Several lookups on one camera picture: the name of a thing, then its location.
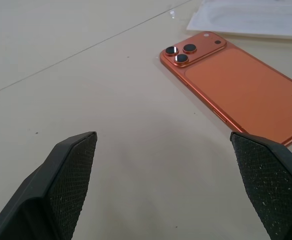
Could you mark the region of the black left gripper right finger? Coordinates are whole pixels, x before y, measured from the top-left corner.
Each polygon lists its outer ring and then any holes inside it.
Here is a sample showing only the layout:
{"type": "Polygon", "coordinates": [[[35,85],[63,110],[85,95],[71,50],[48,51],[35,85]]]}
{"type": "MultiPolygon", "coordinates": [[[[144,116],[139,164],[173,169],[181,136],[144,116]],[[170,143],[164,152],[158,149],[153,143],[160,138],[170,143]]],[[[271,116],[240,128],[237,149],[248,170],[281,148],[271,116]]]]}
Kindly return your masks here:
{"type": "Polygon", "coordinates": [[[292,152],[264,137],[232,132],[246,194],[271,240],[292,240],[292,152]]]}

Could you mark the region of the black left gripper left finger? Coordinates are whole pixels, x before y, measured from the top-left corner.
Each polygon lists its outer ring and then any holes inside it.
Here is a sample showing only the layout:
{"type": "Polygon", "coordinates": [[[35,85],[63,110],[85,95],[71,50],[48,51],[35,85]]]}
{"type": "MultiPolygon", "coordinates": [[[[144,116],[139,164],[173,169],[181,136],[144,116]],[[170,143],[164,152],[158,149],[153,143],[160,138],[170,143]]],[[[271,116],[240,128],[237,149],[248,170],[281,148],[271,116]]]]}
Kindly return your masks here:
{"type": "Polygon", "coordinates": [[[71,240],[88,191],[94,131],[69,137],[21,183],[0,212],[0,240],[71,240]]]}

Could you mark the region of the orange smartphone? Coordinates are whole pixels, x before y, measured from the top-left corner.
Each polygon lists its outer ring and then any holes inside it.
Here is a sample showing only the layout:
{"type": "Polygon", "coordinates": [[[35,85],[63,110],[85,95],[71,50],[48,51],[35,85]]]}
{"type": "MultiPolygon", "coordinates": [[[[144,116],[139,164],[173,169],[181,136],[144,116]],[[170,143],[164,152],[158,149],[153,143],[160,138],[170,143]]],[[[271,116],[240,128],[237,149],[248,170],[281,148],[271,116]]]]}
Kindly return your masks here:
{"type": "Polygon", "coordinates": [[[160,52],[161,63],[231,130],[292,145],[292,79],[204,31],[160,52]]]}

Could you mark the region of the white plastic tray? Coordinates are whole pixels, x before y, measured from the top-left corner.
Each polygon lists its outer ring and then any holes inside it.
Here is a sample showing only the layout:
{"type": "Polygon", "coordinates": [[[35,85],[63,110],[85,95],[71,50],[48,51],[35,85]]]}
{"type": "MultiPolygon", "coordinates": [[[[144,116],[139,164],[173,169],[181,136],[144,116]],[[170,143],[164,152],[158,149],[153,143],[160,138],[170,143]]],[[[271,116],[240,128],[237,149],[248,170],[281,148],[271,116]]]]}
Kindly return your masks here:
{"type": "Polygon", "coordinates": [[[203,0],[187,30],[292,40],[292,0],[203,0]]]}

